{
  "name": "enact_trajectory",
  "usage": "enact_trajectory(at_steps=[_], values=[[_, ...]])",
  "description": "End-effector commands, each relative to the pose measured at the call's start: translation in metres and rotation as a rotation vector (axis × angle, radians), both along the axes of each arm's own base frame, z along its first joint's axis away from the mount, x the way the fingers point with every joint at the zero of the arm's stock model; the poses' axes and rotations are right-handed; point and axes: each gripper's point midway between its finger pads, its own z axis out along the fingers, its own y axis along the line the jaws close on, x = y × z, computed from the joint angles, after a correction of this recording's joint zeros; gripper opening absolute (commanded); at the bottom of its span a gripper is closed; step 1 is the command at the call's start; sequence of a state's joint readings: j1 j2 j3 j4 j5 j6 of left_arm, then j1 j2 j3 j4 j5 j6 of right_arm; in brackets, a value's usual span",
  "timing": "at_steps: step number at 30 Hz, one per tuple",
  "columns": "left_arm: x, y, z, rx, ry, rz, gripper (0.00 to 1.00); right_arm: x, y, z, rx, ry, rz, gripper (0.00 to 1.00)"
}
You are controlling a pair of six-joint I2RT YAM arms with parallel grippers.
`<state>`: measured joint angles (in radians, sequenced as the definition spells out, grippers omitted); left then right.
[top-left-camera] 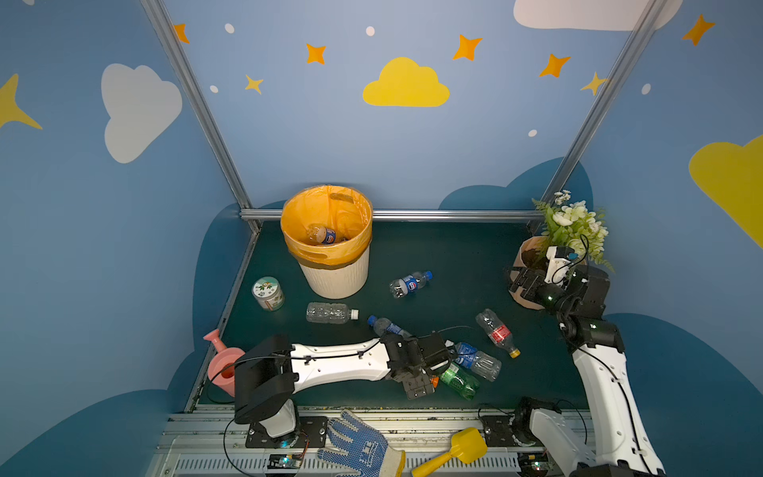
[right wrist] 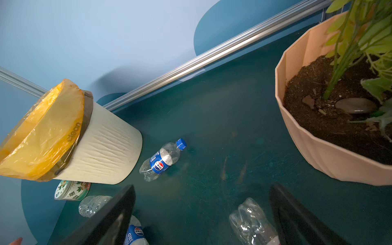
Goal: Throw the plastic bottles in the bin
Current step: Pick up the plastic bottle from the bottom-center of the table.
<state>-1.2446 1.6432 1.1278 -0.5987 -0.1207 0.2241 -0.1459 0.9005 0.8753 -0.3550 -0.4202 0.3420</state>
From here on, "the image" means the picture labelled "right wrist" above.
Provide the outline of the clear bottle blue text label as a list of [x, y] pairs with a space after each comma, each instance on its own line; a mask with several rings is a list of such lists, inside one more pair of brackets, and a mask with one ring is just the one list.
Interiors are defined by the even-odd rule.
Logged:
[[279, 245], [276, 229], [252, 198], [247, 198], [229, 215], [230, 225], [243, 245]]

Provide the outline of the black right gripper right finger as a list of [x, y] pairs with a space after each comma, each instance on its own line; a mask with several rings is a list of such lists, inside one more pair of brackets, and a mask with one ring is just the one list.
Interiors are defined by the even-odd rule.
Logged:
[[282, 245], [349, 244], [310, 212], [280, 183], [272, 184], [268, 199]]

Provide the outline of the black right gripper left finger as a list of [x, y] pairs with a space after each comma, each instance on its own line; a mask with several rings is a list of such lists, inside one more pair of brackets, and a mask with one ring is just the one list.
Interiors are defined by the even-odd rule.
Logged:
[[135, 188], [127, 185], [61, 244], [122, 245], [135, 202]]

